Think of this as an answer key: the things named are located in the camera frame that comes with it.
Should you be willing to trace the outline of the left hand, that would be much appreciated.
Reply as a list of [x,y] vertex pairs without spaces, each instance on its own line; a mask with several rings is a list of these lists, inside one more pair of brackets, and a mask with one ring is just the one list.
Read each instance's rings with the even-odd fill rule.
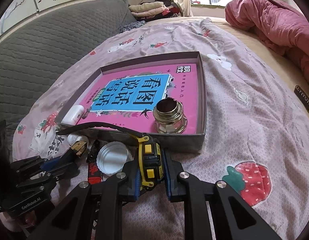
[[22,228],[29,228],[34,226],[36,223],[37,217],[34,211],[26,213],[19,218],[12,218],[8,213],[1,212],[0,213],[0,221],[12,232],[21,232]]

